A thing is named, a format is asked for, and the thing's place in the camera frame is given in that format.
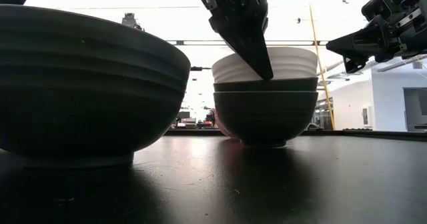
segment white wall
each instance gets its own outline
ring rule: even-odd
[[[375,124],[378,131],[407,131],[403,88],[427,87],[427,70],[372,71]]]
[[[363,123],[362,109],[372,106],[374,111],[374,100],[372,97],[372,82],[365,80],[333,90],[329,96],[334,99],[335,129],[366,128]],[[325,94],[319,94],[319,100],[325,99]],[[372,128],[375,129],[374,114],[372,114]]]

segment bowl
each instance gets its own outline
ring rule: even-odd
[[[316,77],[318,58],[312,51],[295,47],[268,47],[273,80]],[[212,66],[215,83],[261,81],[261,77],[237,54]]]
[[[215,91],[315,91],[317,86],[317,77],[213,84]]]
[[[179,112],[190,62],[149,33],[0,5],[0,37],[0,148],[26,165],[130,162]]]
[[[312,120],[313,91],[230,91],[213,94],[224,127],[244,145],[282,147]]]
[[[216,109],[214,108],[214,109],[212,109],[213,110],[213,114],[215,115],[215,124],[218,126],[218,129],[221,131],[221,133],[222,134],[224,134],[224,135],[226,135],[227,137],[231,137],[231,138],[233,138],[234,137],[234,135],[233,134],[231,134],[227,129],[226,129],[226,127],[224,127],[224,125],[222,124],[222,122],[221,122],[221,120],[220,120],[220,118],[218,117],[218,113],[217,113],[217,111],[216,111]]]

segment ceiling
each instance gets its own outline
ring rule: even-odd
[[[357,31],[365,24],[360,9],[369,0],[268,0],[269,27],[266,40],[313,40],[309,3],[314,12],[317,39],[328,41]],[[200,0],[27,0],[26,5],[62,9],[120,22],[124,13],[135,13],[140,25],[165,40],[220,40],[212,31],[210,13]],[[179,46],[193,66],[211,67],[232,53],[226,46]],[[314,47],[303,47],[316,52]],[[323,67],[342,60],[320,47]],[[185,102],[193,106],[213,106],[213,78],[210,71],[191,72]]]

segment white bowl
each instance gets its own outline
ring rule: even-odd
[[[273,80],[315,77],[318,57],[312,51],[295,47],[268,47]],[[220,59],[212,66],[215,83],[259,81],[262,78],[237,54]]]

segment dark gray bowl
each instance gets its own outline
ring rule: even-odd
[[[316,91],[317,86],[317,77],[213,84],[215,91]]]
[[[245,91],[213,94],[226,129],[245,145],[281,147],[301,134],[318,98],[312,91]]]
[[[176,117],[189,68],[149,33],[0,5],[0,148],[40,167],[131,161]]]

